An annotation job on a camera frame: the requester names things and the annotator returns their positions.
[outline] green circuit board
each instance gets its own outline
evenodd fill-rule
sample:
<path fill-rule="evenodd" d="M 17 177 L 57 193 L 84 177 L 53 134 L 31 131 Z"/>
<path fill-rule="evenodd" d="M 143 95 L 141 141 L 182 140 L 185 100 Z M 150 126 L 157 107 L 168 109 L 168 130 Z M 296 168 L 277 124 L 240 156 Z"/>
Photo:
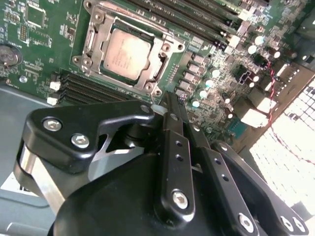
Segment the green circuit board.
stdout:
<path fill-rule="evenodd" d="M 156 84 L 153 87 L 158 88 L 155 94 L 128 89 L 128 86 L 135 85 L 136 80 L 130 79 L 129 72 L 117 74 L 110 71 L 117 69 L 116 65 L 108 64 L 105 68 L 106 58 L 101 60 L 105 67 L 100 67 L 99 73 L 87 73 L 82 65 L 76 64 L 75 57 L 84 60 L 82 52 L 90 29 L 92 8 L 97 4 L 102 5 L 100 2 L 107 10 L 108 6 L 115 6 L 115 10 L 111 9 L 110 12 L 121 20 L 120 23 L 117 21 L 115 29 L 124 32 L 123 35 L 127 35 L 127 32 L 142 38 L 133 43 L 141 47 L 149 44 L 153 48 L 152 35 L 159 39 L 163 39 L 163 35 L 171 35 L 174 42 L 181 43 L 167 60 L 161 60 L 164 69 L 158 75 L 158 80 L 154 81 Z M 81 89 L 76 84 L 71 95 L 58 101 L 59 105 L 93 103 L 98 93 L 96 89 L 89 90 L 89 83 L 97 85 L 100 92 L 104 87 L 151 104 L 158 104 L 165 91 L 174 91 L 186 103 L 191 121 L 204 129 L 209 140 L 226 140 L 231 136 L 239 138 L 247 125 L 235 116 L 232 119 L 227 117 L 222 94 L 229 94 L 232 97 L 230 104 L 233 105 L 251 91 L 248 84 L 240 84 L 235 79 L 240 65 L 257 75 L 264 73 L 249 54 L 248 47 L 253 44 L 253 37 L 263 36 L 263 43 L 257 46 L 255 53 L 267 58 L 268 47 L 280 52 L 290 49 L 290 35 L 314 5 L 310 0 L 273 0 L 269 5 L 260 2 L 265 3 L 264 0 L 4 0 L 0 12 L 0 43 L 16 48 L 23 59 L 20 58 L 14 66 L 0 65 L 0 77 L 6 79 L 8 86 L 43 99 L 56 93 L 51 89 L 52 73 L 71 73 L 87 81 L 84 82 L 84 90 L 75 90 Z M 202 14 L 207 7 L 213 11 L 213 16 Z M 227 19 L 233 26 L 224 24 Z M 145 24 L 145 21 L 156 28 Z M 129 53 L 134 60 L 141 61 L 145 52 L 142 49 L 140 52 L 138 56 L 131 54 L 131 51 Z M 202 58 L 202 62 L 194 60 L 195 56 Z M 215 69 L 220 72 L 218 76 L 213 74 Z M 194 76 L 191 81 L 183 80 L 187 72 Z M 127 86 L 112 83 L 103 75 L 99 76 L 100 73 Z M 208 82 L 210 85 L 205 83 L 206 79 L 211 81 Z M 182 81 L 189 86 L 181 87 Z"/>

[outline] black plastic mount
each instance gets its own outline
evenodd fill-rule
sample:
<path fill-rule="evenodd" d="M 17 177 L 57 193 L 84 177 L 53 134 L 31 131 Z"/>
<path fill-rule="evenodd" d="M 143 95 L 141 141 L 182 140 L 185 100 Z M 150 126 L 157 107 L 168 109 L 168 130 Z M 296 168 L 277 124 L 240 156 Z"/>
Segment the black plastic mount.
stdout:
<path fill-rule="evenodd" d="M 41 109 L 27 117 L 21 147 L 25 144 L 33 154 L 71 174 L 88 171 L 98 151 L 100 135 L 140 124 L 140 129 L 134 127 L 132 133 L 143 140 L 143 125 L 152 129 L 143 155 L 86 184 L 66 199 L 57 215 L 54 233 L 146 236 L 309 233 L 301 218 L 231 147 L 217 141 L 210 148 L 204 133 L 189 122 L 185 106 L 179 104 L 174 94 L 165 93 L 161 105 L 167 108 L 163 117 L 155 116 L 140 101 Z M 45 128 L 47 119 L 57 120 L 62 127 L 56 131 Z M 72 143 L 71 137 L 77 133 L 89 138 L 87 147 L 79 148 Z M 21 176 L 27 176 L 19 165 L 20 154 L 16 168 Z M 192 172 L 192 166 L 200 168 Z M 175 192 L 180 195 L 178 199 L 174 198 Z"/>
<path fill-rule="evenodd" d="M 89 168 L 100 135 L 127 124 L 149 123 L 153 117 L 140 101 L 39 109 L 28 115 L 22 139 L 30 152 L 68 173 L 78 173 Z M 48 119 L 57 120 L 62 128 L 47 130 L 43 123 Z M 71 142 L 75 134 L 86 136 L 88 147 L 76 147 Z"/>
<path fill-rule="evenodd" d="M 255 215 L 267 235 L 309 234 L 303 220 L 269 188 L 267 183 L 229 145 L 222 141 L 216 141 L 211 144 L 211 147 L 219 152 L 225 160 L 244 200 L 247 205 L 251 206 L 252 214 Z"/>

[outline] capacitor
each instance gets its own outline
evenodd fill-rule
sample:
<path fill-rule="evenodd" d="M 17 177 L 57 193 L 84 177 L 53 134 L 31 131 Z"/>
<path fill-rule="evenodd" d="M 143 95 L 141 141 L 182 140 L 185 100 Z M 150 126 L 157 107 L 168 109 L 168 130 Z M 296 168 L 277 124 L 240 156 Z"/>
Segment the capacitor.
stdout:
<path fill-rule="evenodd" d="M 290 59 L 295 59 L 298 56 L 297 52 L 291 49 L 285 50 L 284 55 Z"/>
<path fill-rule="evenodd" d="M 208 88 L 211 88 L 214 85 L 214 82 L 211 78 L 206 78 L 206 79 L 204 79 L 203 82 L 205 83 L 206 87 L 208 87 Z"/>
<path fill-rule="evenodd" d="M 217 68 L 215 68 L 215 67 L 211 68 L 209 72 L 211 73 L 211 75 L 212 75 L 213 78 L 217 78 L 217 77 L 220 76 L 220 71 L 219 71 L 219 69 L 217 69 Z"/>
<path fill-rule="evenodd" d="M 250 88 L 254 88 L 255 87 L 255 83 L 252 80 L 246 80 L 245 83 L 250 87 Z"/>
<path fill-rule="evenodd" d="M 225 104 L 229 104 L 231 101 L 230 96 L 227 95 L 226 93 L 222 94 L 222 98 L 223 98 L 223 101 L 225 102 Z"/>
<path fill-rule="evenodd" d="M 279 58 L 281 53 L 274 48 L 269 48 L 268 53 L 275 59 Z"/>
<path fill-rule="evenodd" d="M 207 132 L 208 134 L 211 134 L 212 131 L 213 131 L 213 129 L 212 129 L 211 127 L 208 127 L 208 128 L 206 129 L 206 132 Z"/>
<path fill-rule="evenodd" d="M 227 107 L 224 109 L 224 112 L 225 112 L 227 118 L 229 118 L 229 119 L 233 118 L 233 114 L 231 113 L 230 109 L 228 109 Z"/>
<path fill-rule="evenodd" d="M 21 64 L 23 56 L 18 48 L 7 43 L 0 43 L 0 65 L 12 67 Z"/>
<path fill-rule="evenodd" d="M 198 108 L 200 107 L 200 102 L 198 101 L 198 99 L 194 98 L 193 100 L 191 100 L 191 104 L 194 108 Z"/>
<path fill-rule="evenodd" d="M 247 52 L 248 52 L 250 55 L 252 55 L 252 54 L 254 54 L 254 53 L 257 52 L 257 46 L 255 46 L 255 45 L 253 45 L 253 44 L 249 44 L 249 45 L 247 45 L 246 50 L 247 50 Z"/>
<path fill-rule="evenodd" d="M 200 96 L 201 99 L 207 97 L 207 95 L 208 95 L 207 91 L 204 90 L 204 89 L 199 89 L 198 93 L 199 93 L 199 96 Z"/>
<path fill-rule="evenodd" d="M 256 75 L 254 72 L 252 72 L 251 74 L 250 74 L 250 79 L 253 81 L 253 82 L 258 82 L 259 81 L 259 76 L 258 75 Z"/>
<path fill-rule="evenodd" d="M 255 45 L 260 46 L 261 44 L 263 44 L 265 42 L 265 39 L 263 36 L 259 35 L 259 36 L 254 36 L 252 38 L 253 42 Z"/>

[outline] integrated circuit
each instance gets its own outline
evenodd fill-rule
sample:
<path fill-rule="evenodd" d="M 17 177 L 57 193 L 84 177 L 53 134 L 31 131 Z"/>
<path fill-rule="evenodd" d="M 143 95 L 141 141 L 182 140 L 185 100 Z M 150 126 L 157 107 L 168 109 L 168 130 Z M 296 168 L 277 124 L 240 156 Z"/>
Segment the integrated circuit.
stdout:
<path fill-rule="evenodd" d="M 27 5 L 25 11 L 25 20 L 27 23 L 40 28 L 44 27 L 45 16 L 45 10 L 31 4 Z"/>

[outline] electrolytic capacitor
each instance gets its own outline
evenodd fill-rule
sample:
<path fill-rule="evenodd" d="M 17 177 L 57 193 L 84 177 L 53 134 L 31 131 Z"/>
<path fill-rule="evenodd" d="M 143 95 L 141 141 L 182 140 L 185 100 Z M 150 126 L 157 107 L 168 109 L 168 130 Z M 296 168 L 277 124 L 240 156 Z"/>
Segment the electrolytic capacitor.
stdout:
<path fill-rule="evenodd" d="M 250 87 L 250 88 L 254 88 L 255 83 L 252 80 L 246 80 L 245 83 Z"/>
<path fill-rule="evenodd" d="M 229 104 L 231 101 L 230 96 L 228 96 L 226 93 L 222 94 L 222 98 L 223 98 L 223 101 L 225 102 L 225 104 Z"/>
<path fill-rule="evenodd" d="M 200 102 L 198 101 L 198 99 L 194 98 L 193 100 L 191 100 L 191 104 L 194 108 L 198 108 L 200 107 Z"/>
<path fill-rule="evenodd" d="M 224 109 L 224 112 L 225 112 L 227 118 L 229 118 L 229 119 L 233 118 L 233 114 L 231 113 L 230 109 L 228 109 L 227 107 Z"/>
<path fill-rule="evenodd" d="M 214 82 L 211 78 L 206 78 L 206 79 L 204 79 L 203 82 L 205 83 L 207 88 L 211 88 L 214 85 Z"/>
<path fill-rule="evenodd" d="M 213 78 L 217 78 L 220 76 L 220 70 L 215 67 L 211 68 L 209 72 L 211 73 Z"/>
<path fill-rule="evenodd" d="M 279 58 L 281 53 L 274 48 L 269 48 L 268 53 L 275 59 Z"/>
<path fill-rule="evenodd" d="M 252 40 L 253 40 L 254 44 L 257 45 L 257 46 L 260 46 L 265 41 L 264 37 L 260 36 L 260 35 L 253 37 Z"/>
<path fill-rule="evenodd" d="M 207 97 L 207 95 L 208 95 L 207 91 L 202 89 L 202 88 L 198 90 L 198 93 L 199 93 L 199 96 L 201 99 Z"/>
<path fill-rule="evenodd" d="M 253 81 L 253 82 L 258 82 L 259 81 L 259 76 L 258 75 L 256 75 L 254 72 L 252 72 L 251 74 L 250 74 L 250 79 Z"/>
<path fill-rule="evenodd" d="M 253 44 L 249 44 L 249 45 L 247 45 L 246 50 L 247 50 L 247 52 L 248 52 L 250 55 L 252 55 L 252 54 L 254 54 L 254 53 L 257 52 L 257 46 L 255 46 L 255 45 L 253 45 Z"/>

